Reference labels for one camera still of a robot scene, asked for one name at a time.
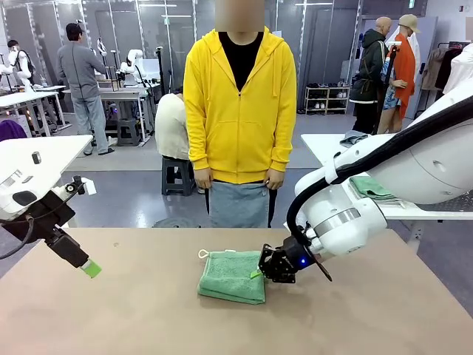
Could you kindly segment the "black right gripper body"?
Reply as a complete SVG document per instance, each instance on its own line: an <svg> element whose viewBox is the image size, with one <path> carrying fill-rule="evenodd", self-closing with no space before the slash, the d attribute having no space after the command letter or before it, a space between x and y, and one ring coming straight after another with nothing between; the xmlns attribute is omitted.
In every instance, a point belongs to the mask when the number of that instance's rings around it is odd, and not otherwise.
<svg viewBox="0 0 473 355"><path fill-rule="evenodd" d="M295 283L296 273L316 264L314 255L294 236L283 240L281 247L287 266L284 267L284 283Z"/></svg>

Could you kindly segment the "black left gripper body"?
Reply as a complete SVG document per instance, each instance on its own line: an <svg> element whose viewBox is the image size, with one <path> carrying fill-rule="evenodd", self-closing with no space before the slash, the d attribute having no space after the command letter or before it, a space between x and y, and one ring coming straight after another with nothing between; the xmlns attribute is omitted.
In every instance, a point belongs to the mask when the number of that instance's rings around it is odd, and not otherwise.
<svg viewBox="0 0 473 355"><path fill-rule="evenodd" d="M61 227L75 216L74 210L53 192L30 205L24 213L27 222L26 244L44 240L54 229Z"/></svg>

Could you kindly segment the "person's left hand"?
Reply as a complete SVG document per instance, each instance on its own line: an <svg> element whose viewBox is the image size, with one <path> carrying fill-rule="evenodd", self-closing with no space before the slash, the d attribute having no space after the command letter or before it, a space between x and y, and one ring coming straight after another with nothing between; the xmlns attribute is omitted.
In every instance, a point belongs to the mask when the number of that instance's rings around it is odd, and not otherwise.
<svg viewBox="0 0 473 355"><path fill-rule="evenodd" d="M265 184L269 189L277 190L283 185L284 179L285 179L284 172L280 172L274 169L269 169L267 171L267 176L265 178Z"/></svg>

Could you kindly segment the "person's right hand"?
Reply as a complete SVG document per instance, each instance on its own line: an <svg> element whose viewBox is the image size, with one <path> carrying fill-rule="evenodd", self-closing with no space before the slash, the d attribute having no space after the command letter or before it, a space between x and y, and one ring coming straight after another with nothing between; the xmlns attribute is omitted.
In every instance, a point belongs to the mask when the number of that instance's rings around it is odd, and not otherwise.
<svg viewBox="0 0 473 355"><path fill-rule="evenodd" d="M209 189L213 180L211 170L209 168L196 169L194 171L194 179L200 189Z"/></svg>

